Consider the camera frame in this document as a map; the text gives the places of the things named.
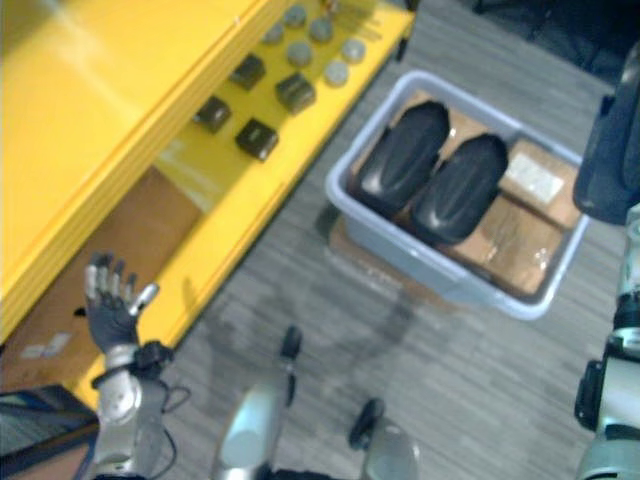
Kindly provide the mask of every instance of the gray round puck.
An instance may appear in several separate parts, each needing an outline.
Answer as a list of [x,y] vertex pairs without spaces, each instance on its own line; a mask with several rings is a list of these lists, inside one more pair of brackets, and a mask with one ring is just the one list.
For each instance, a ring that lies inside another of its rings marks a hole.
[[340,60],[333,60],[324,69],[324,79],[332,87],[341,87],[349,79],[349,67]]
[[278,22],[273,27],[271,27],[267,33],[264,34],[264,36],[262,37],[262,43],[266,43],[267,45],[274,45],[276,43],[280,43],[283,36],[284,26],[281,22]]
[[311,63],[312,57],[311,47],[305,42],[293,42],[287,48],[287,60],[294,67],[306,67]]
[[318,43],[327,43],[333,38],[333,25],[326,17],[316,18],[311,22],[309,35]]
[[360,63],[366,52],[367,47],[357,38],[350,38],[342,44],[342,57],[349,63]]
[[307,11],[302,5],[294,5],[284,14],[284,24],[289,28],[300,28],[307,21]]

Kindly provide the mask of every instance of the gray plastic bin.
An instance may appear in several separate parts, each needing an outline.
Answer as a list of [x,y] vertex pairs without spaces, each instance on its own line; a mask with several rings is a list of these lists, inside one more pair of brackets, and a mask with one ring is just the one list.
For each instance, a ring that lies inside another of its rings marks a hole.
[[351,164],[378,138],[393,115],[416,90],[423,90],[446,105],[484,123],[507,143],[525,137],[567,162],[580,164],[582,161],[576,153],[436,75],[413,71],[398,80],[387,99],[367,121],[351,143],[349,150],[333,166],[327,176],[325,185],[327,195],[331,202],[343,212],[348,236],[355,243],[384,258],[400,271],[451,302],[493,306],[514,318],[535,320],[548,310],[576,252],[588,223],[585,215],[580,217],[572,231],[565,234],[538,293],[531,297],[515,297],[422,243],[347,193],[346,185]]

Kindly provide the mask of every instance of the robot finger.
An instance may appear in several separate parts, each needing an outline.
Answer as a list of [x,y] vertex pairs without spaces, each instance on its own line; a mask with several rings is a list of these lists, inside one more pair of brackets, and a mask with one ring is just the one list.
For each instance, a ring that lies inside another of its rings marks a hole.
[[98,292],[100,295],[105,295],[108,293],[109,285],[109,265],[111,264],[111,260],[113,259],[113,255],[110,253],[105,253],[100,257],[99,265],[98,265]]
[[156,283],[150,283],[144,287],[140,295],[137,296],[131,307],[129,307],[129,315],[132,317],[140,315],[142,310],[153,301],[159,290],[160,287]]
[[91,255],[89,265],[87,265],[84,269],[84,293],[87,296],[89,302],[95,302],[98,298],[97,277],[100,257],[101,255],[97,252]]
[[133,301],[133,287],[135,287],[138,276],[135,273],[129,275],[126,285],[124,286],[124,303],[131,305]]
[[122,279],[122,272],[124,271],[124,260],[118,260],[115,268],[113,269],[113,275],[111,276],[111,296],[114,299],[120,298],[120,280]]

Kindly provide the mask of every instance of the brown box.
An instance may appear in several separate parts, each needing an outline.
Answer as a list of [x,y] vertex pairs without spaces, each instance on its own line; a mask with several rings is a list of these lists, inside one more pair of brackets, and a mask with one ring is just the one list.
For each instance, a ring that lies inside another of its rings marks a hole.
[[199,217],[195,205],[158,170],[147,171],[8,338],[0,390],[77,378],[98,356],[87,319],[74,316],[84,305],[84,269],[93,252],[122,257],[138,273],[140,289],[154,280]]
[[572,197],[576,176],[575,167],[531,142],[518,140],[499,186],[514,200],[570,229],[580,217]]
[[498,196],[464,242],[440,249],[489,274],[491,281],[506,290],[531,295],[544,280],[561,241],[559,229]]

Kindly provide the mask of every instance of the yellow shelf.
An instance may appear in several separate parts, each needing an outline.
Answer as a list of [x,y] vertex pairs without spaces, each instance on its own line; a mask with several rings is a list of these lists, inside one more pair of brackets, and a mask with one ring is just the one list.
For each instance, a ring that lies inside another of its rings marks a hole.
[[291,0],[7,0],[0,342]]
[[[318,8],[315,0],[300,3],[310,12]],[[360,7],[357,15],[350,10],[351,14],[337,18],[334,39],[328,45],[313,45],[314,61],[301,72],[315,86],[314,105],[291,116],[276,100],[275,84],[295,71],[286,61],[286,48],[291,41],[307,35],[306,29],[287,29],[281,44],[260,44],[253,49],[264,60],[267,74],[250,92],[231,82],[216,91],[233,112],[220,131],[212,134],[192,122],[159,155],[156,166],[206,214],[160,275],[160,295],[141,318],[141,340],[160,339],[173,345],[180,339],[408,32],[412,14],[382,2],[374,7],[366,18],[360,18],[364,11]],[[330,59],[339,58],[340,46],[352,36],[364,41],[366,57],[362,63],[349,66],[345,86],[331,88],[322,77],[324,66]],[[278,145],[265,162],[245,154],[234,142],[251,117],[279,135]],[[95,405],[95,392],[89,384],[102,370],[102,359],[98,359],[69,388],[87,404]]]

